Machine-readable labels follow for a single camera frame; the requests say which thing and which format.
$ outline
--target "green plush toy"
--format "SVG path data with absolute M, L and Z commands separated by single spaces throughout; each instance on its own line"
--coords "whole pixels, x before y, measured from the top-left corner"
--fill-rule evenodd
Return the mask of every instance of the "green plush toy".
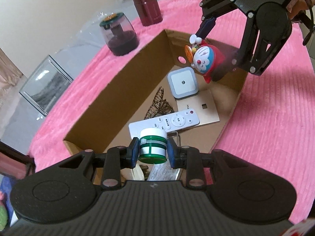
M 4 193 L 0 191 L 0 231 L 3 231 L 7 225 L 7 209 L 5 208 L 3 201 Z

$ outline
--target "cardboard box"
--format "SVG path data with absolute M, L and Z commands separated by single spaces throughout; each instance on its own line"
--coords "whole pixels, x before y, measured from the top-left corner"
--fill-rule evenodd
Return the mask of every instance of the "cardboard box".
M 167 74 L 190 66 L 189 62 L 182 64 L 178 60 L 179 56 L 185 57 L 184 46 L 189 45 L 189 37 L 190 34 L 164 30 L 136 54 L 68 132 L 64 143 L 69 152 L 93 149 L 102 153 L 110 147 L 128 146 L 131 141 L 128 124 L 144 119 L 160 86 L 164 88 L 164 99 L 177 111 Z M 236 49 L 214 40 L 209 42 L 225 52 Z M 220 122 L 181 131 L 182 145 L 194 146 L 200 152 L 211 150 L 237 103 L 246 75 L 245 71 L 236 69 L 210 84 L 196 75 L 199 89 L 211 90 Z

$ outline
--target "pink tablecloth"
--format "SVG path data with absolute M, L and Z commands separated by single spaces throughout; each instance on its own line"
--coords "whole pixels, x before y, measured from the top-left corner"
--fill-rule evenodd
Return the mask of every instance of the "pink tablecloth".
M 161 0 L 163 21 L 133 26 L 139 47 L 114 57 L 105 46 L 71 84 L 35 135 L 30 154 L 37 171 L 69 157 L 62 139 L 125 64 L 163 29 L 195 33 L 201 0 Z M 239 47 L 246 18 L 233 11 L 217 20 L 210 38 Z M 295 24 L 290 39 L 266 72 L 249 75 L 240 100 L 216 148 L 228 151 L 289 180 L 297 191 L 291 215 L 307 217 L 315 196 L 315 74 L 302 34 Z

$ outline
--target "remote control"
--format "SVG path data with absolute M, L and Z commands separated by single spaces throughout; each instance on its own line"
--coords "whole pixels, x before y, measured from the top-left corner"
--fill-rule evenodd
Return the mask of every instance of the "remote control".
M 137 121 L 129 124 L 131 139 L 140 137 L 140 132 L 146 128 L 159 128 L 167 133 L 178 131 L 200 123 L 194 109 L 187 109 L 180 112 L 154 117 L 147 120 Z

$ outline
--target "red thermos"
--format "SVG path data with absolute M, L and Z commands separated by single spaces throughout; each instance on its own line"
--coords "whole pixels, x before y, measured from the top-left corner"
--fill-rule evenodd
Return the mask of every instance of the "red thermos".
M 157 24 L 163 20 L 157 0 L 133 0 L 143 26 Z

